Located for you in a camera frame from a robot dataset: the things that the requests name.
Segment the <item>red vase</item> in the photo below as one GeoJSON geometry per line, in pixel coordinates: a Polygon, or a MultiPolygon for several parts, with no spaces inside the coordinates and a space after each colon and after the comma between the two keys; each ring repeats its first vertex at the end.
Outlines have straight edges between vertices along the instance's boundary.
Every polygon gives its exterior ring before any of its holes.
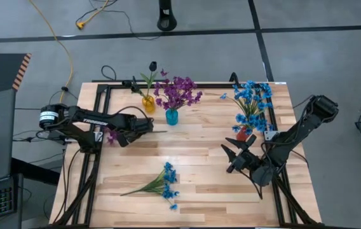
{"type": "Polygon", "coordinates": [[[246,127],[243,127],[238,133],[237,133],[237,141],[246,141],[247,138],[249,138],[250,136],[245,134],[245,130],[247,128],[246,127]]]}

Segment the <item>black floor stripe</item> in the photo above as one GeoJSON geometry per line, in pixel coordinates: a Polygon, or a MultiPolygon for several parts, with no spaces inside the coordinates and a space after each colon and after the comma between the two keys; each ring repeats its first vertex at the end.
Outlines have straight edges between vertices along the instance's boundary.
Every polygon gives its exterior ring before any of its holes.
{"type": "MultiPolygon", "coordinates": [[[[254,33],[254,29],[218,29],[204,31],[174,31],[174,32],[143,32],[137,34],[94,34],[77,36],[58,36],[60,41],[87,40],[87,39],[113,39],[113,38],[148,38],[156,36],[195,36],[195,35],[214,35],[214,34],[249,34],[254,33]]],[[[53,36],[31,37],[31,38],[0,38],[0,43],[8,42],[29,42],[29,41],[54,41],[53,36]]]]}
{"type": "Polygon", "coordinates": [[[259,51],[261,53],[262,63],[264,64],[265,74],[268,81],[274,81],[274,76],[272,75],[271,64],[269,63],[267,49],[265,47],[264,38],[262,37],[261,33],[261,26],[259,25],[257,11],[255,10],[254,0],[249,0],[249,5],[252,21],[254,23],[255,34],[258,40],[259,51]]]}
{"type": "Polygon", "coordinates": [[[276,33],[276,32],[320,32],[320,31],[353,31],[353,30],[354,31],[361,30],[361,25],[296,27],[296,28],[267,28],[267,29],[261,29],[261,32],[276,33]]]}

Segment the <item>small vase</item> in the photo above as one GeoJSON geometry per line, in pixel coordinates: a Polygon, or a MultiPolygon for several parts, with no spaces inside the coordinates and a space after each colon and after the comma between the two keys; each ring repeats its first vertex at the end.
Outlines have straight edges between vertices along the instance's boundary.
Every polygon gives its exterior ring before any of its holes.
{"type": "Polygon", "coordinates": [[[243,127],[238,133],[237,133],[237,141],[246,141],[248,137],[250,137],[249,135],[245,134],[245,130],[247,128],[243,127]]]}
{"type": "Polygon", "coordinates": [[[178,111],[168,109],[165,113],[167,116],[167,124],[169,125],[176,125],[178,123],[178,111]]]}
{"type": "Polygon", "coordinates": [[[155,101],[154,98],[150,95],[142,98],[142,105],[144,105],[145,111],[147,113],[153,113],[155,111],[155,101]]]}

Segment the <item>desk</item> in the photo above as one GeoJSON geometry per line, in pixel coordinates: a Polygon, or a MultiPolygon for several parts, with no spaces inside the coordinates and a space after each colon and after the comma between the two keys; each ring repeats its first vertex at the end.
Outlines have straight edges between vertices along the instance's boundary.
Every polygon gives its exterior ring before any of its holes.
{"type": "MultiPolygon", "coordinates": [[[[296,119],[284,83],[270,83],[273,89],[273,105],[279,130],[288,130],[296,119]]],[[[237,151],[224,138],[235,137],[231,126],[235,124],[238,106],[230,100],[220,100],[229,88],[202,88],[199,104],[179,110],[179,123],[169,126],[165,112],[157,107],[151,116],[155,119],[154,130],[166,133],[150,133],[142,136],[125,148],[109,145],[104,139],[99,175],[90,221],[92,227],[104,226],[278,226],[275,201],[271,185],[264,187],[264,199],[260,200],[250,181],[237,172],[227,174],[228,158],[220,144],[237,151]],[[174,165],[178,183],[174,189],[180,191],[175,198],[179,209],[169,210],[169,203],[160,196],[137,193],[120,197],[125,193],[154,179],[165,162],[174,165]]],[[[83,83],[78,106],[92,110],[97,91],[96,83],[83,83]]],[[[128,89],[113,89],[108,113],[113,114],[125,106],[141,105],[141,97],[128,89]]],[[[141,113],[126,110],[138,117],[141,113]]],[[[87,124],[78,124],[83,130],[87,124]]],[[[262,155],[262,134],[254,132],[257,141],[251,152],[262,155]]],[[[67,147],[65,166],[68,167],[77,144],[67,147]]],[[[304,155],[302,145],[295,151],[304,155]]],[[[78,190],[84,154],[76,156],[72,163],[67,203],[72,202],[78,190]]],[[[291,154],[287,172],[292,194],[304,210],[316,221],[320,215],[306,164],[291,154]]],[[[59,179],[50,223],[55,219],[64,198],[63,179],[59,179]]],[[[82,201],[79,223],[84,220],[86,198],[82,201]]],[[[285,197],[281,194],[285,220],[289,214],[285,197]]]]}

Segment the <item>yellow vase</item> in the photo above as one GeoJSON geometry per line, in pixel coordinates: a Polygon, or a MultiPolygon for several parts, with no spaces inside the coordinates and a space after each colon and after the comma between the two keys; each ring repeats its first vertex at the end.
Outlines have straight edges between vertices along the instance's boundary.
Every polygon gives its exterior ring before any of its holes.
{"type": "Polygon", "coordinates": [[[155,101],[154,98],[148,95],[147,98],[142,98],[142,105],[144,105],[145,111],[147,113],[153,113],[155,111],[155,101]]]}

